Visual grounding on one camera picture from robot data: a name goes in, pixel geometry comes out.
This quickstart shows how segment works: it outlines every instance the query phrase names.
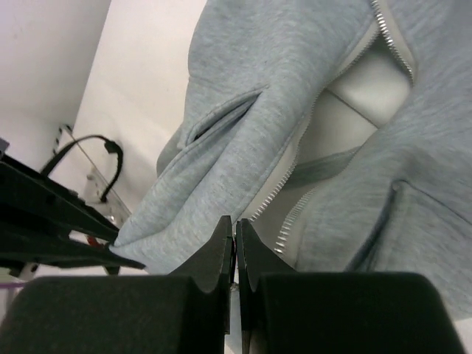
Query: zipper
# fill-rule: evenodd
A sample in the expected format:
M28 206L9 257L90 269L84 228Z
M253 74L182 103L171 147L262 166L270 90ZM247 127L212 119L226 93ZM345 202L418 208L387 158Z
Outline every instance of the zipper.
M347 70L350 69L351 66L353 66L355 63L358 62L359 58L362 57L362 55L368 50L372 44L374 43L375 39L378 37L378 29L374 32L374 34L371 36L371 38L368 40L367 44L362 48L362 50L357 54L357 56L352 60L346 67L344 67L340 72L336 74L334 79L331 81L333 82L336 80L338 77L342 76ZM313 111L315 109L315 104L316 101L318 100L319 95L326 89L328 86L324 86L323 89L315 96L315 99L313 100L313 103L310 107L310 118L313 116ZM304 128L302 134L300 135L299 141L297 142L296 146L296 152L295 152L295 157L294 160L291 163L291 166L288 168L287 172L284 174L282 179L277 183L277 185L273 188L273 190L268 194L268 196L264 199L264 201L259 205L259 207L256 209L256 211L251 215L249 218L249 221L254 222L260 215L264 212L264 210L267 209L268 205L274 200L274 198L279 194L280 190L282 190L283 186L285 186L285 183L287 183L287 180L290 178L292 173L295 170L295 167L298 162L298 156L299 156L299 151L300 151L300 142L303 139L303 136L307 132L308 128L310 127L310 124L307 124L307 126Z
M372 0L372 8L374 9L374 16L375 20L377 21L378 28L381 31L383 38L386 41L386 45L389 47L390 52L393 54L394 58L397 60L398 63L405 69L408 73L410 81L413 83L414 81L414 73L413 68L408 64L405 58L401 55L400 51L398 50L395 42L393 41L392 34L386 24L385 15L382 13L381 5L379 0Z
M409 79L413 83L414 81L414 73L412 67L406 62L406 60L401 56L400 52L398 51L397 47L395 46L395 42L393 41L392 35L389 31L389 29L386 26L385 22L385 17L383 13L381 12L380 5L378 3L378 0L372 0L372 7L375 12L375 19L378 24L378 29L380 30L380 33L382 34L383 38L385 39L387 46L389 47L390 52L393 54L394 58L401 64L401 66L406 70ZM371 41L369 41L369 44L366 45L359 55L355 58L355 60L352 61L352 63L347 66L345 69L343 69L341 72L338 73L338 75L335 77L337 79L341 75L343 75L352 65L358 62L358 60L362 57L362 55L370 48L370 46L373 44L375 39L377 38L377 35L374 36ZM344 167L343 171L346 170L346 168L350 165L350 162L346 164ZM316 191L316 187L312 188L308 192L306 192L295 204L295 206L291 209L291 211L287 214L285 217L285 220L283 222L282 228L280 230L279 236L277 237L277 242L276 246L274 248L274 251L278 253L278 255L283 259L285 256L285 251L287 249L287 242L290 239L291 236L291 230L292 227L295 223L296 220L298 220L300 214L302 211L305 209L307 203L313 196L313 194Z

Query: white ceiling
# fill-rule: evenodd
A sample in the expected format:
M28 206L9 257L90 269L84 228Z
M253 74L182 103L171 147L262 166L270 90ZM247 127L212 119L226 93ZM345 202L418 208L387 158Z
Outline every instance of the white ceiling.
M75 121L109 5L0 1L0 119Z

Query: black cable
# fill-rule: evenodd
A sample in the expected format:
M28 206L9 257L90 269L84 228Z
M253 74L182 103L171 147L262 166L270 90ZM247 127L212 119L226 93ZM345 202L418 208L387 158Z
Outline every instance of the black cable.
M106 197L110 193L111 188L115 185L117 182L119 175L121 173L121 170L123 168L123 150L122 148L113 140L107 139L102 135L88 135L84 136L80 139L74 139L73 142L70 142L66 146L64 146L56 156L54 156L52 159L50 159L46 165L43 167L43 169L40 171L40 174L42 176L49 176L49 174L56 168L56 166L59 164L59 162L63 159L63 157L79 142L82 142L87 139L101 139L105 142L105 149L108 151L108 153L112 154L115 153L117 155L117 171L115 173L115 176L111 180L110 184L105 188L103 191L102 196L100 197L100 201L105 203L106 202Z

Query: gray hoodie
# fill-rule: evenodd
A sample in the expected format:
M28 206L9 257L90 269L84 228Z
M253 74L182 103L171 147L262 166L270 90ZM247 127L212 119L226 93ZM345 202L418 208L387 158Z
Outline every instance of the gray hoodie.
M291 204L278 250L300 271L424 274L456 319L471 317L471 18L467 0L209 0L184 122L111 250L162 274L220 216L257 223L300 176L313 98L380 29L412 90L332 178L305 174L316 187Z

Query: hoodie pocket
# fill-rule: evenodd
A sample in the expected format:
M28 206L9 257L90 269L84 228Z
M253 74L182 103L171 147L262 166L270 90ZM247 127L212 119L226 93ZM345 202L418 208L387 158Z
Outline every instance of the hoodie pocket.
M366 271L412 271L440 291L455 319L472 316L472 225L406 181L364 258Z
M183 147L191 147L228 125L235 124L251 108L262 90L263 86L239 94L215 106L196 122L184 122L180 140Z

